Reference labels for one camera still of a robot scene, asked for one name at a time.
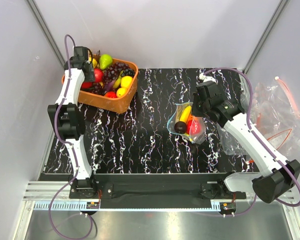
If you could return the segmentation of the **dark purple toy plum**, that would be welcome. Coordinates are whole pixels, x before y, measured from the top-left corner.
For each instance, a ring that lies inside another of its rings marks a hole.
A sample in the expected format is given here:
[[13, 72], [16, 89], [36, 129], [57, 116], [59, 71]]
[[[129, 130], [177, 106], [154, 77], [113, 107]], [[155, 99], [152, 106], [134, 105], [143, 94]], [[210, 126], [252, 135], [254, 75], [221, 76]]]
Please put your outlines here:
[[174, 130], [178, 134], [185, 134], [187, 131], [187, 124], [183, 121], [178, 121], [174, 125]]

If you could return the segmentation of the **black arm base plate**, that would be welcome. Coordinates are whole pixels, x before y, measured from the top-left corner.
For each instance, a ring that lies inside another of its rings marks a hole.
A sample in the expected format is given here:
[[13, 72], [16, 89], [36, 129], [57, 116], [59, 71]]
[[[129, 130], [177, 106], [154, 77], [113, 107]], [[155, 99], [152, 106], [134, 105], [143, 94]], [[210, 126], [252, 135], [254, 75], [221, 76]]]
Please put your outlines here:
[[89, 178], [69, 181], [72, 193], [93, 198], [100, 190], [104, 199], [169, 197], [213, 200], [231, 199], [233, 194], [224, 190], [223, 180], [229, 173], [176, 173], [176, 174], [92, 174]]

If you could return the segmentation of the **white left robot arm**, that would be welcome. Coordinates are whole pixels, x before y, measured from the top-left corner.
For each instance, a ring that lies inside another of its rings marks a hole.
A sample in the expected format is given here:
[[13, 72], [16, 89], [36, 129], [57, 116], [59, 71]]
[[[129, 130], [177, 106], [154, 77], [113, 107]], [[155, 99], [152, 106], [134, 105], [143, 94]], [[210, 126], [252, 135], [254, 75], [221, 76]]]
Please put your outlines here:
[[84, 46], [75, 46], [73, 56], [64, 66], [64, 81], [55, 104], [47, 107], [54, 133], [65, 145], [73, 169], [71, 193], [93, 198], [98, 186], [92, 174], [84, 146], [86, 124], [78, 108], [78, 99], [83, 83], [94, 79], [92, 52]]

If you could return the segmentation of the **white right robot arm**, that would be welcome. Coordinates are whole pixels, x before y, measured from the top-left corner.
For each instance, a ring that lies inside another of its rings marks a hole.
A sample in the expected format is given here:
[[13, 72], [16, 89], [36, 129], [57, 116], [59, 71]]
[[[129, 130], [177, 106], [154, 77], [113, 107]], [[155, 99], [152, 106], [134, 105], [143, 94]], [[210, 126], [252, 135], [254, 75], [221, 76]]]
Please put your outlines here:
[[215, 82], [208, 80], [196, 86], [192, 115], [217, 123], [238, 141], [258, 168], [258, 172], [230, 173], [217, 185], [220, 197], [229, 198], [234, 192], [254, 193], [269, 204], [293, 187], [300, 194], [300, 163], [276, 150], [252, 125], [241, 104], [236, 99], [226, 99]]

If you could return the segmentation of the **yellow toy banana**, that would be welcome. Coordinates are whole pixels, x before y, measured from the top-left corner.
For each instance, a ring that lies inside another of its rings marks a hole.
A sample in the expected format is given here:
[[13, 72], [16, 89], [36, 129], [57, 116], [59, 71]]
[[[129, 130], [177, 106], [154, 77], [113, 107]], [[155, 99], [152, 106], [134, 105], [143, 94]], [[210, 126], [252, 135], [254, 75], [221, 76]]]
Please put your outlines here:
[[188, 105], [187, 107], [185, 107], [184, 110], [182, 111], [181, 115], [180, 115], [179, 121], [187, 123], [189, 115], [191, 114], [191, 111], [192, 111], [192, 106], [191, 105]]

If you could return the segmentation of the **clear blue zip top bag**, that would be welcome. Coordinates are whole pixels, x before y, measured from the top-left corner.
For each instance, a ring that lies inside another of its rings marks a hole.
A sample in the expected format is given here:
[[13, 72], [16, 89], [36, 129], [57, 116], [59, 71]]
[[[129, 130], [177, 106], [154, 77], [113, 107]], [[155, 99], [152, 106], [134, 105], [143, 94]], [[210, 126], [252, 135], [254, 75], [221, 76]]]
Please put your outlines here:
[[175, 112], [167, 122], [167, 130], [192, 144], [201, 145], [206, 140], [206, 125], [201, 117], [192, 114], [192, 102], [175, 104]]

